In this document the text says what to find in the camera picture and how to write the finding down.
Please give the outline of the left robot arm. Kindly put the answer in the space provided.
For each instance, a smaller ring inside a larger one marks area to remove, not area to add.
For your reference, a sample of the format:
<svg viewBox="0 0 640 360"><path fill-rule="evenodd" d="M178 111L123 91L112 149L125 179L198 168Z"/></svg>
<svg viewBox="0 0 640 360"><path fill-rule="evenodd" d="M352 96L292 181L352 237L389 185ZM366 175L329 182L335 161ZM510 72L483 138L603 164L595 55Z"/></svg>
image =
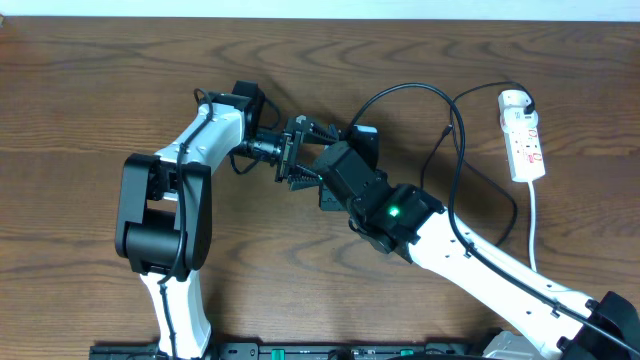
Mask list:
<svg viewBox="0 0 640 360"><path fill-rule="evenodd" d="M265 162L295 189L320 178L300 164L303 144L330 145L340 132L304 115L285 128L260 122L273 102L254 82L229 92L197 88L194 120L152 155L133 153L123 165L115 232L117 254L128 260L151 297L160 337L148 357L205 359L213 327L204 309L200 270L212 242L212 175L238 157Z"/></svg>

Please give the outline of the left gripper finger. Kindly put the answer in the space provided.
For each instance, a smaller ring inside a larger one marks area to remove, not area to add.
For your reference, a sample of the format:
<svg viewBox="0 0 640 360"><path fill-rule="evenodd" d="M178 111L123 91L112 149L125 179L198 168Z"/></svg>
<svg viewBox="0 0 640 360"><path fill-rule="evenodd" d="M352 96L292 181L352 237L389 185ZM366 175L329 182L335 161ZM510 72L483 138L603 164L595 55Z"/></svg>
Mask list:
<svg viewBox="0 0 640 360"><path fill-rule="evenodd" d="M290 191L299 191L322 184L322 177L310 167L295 163L289 166L288 184Z"/></svg>
<svg viewBox="0 0 640 360"><path fill-rule="evenodd" d="M330 146L338 136L311 117L300 115L294 120L294 132L302 144Z"/></svg>

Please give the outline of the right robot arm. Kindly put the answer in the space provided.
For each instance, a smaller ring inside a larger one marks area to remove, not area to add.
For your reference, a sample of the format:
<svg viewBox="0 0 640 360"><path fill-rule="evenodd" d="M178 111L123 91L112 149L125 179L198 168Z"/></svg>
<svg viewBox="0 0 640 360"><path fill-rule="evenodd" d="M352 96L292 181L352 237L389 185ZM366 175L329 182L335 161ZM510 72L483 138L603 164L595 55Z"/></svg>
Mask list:
<svg viewBox="0 0 640 360"><path fill-rule="evenodd" d="M438 199L389 185L349 143L327 147L313 170L349 214L352 230L377 251L456 284L517 329L545 359L636 359L638 315L630 329L603 325L598 302L533 271L486 241Z"/></svg>

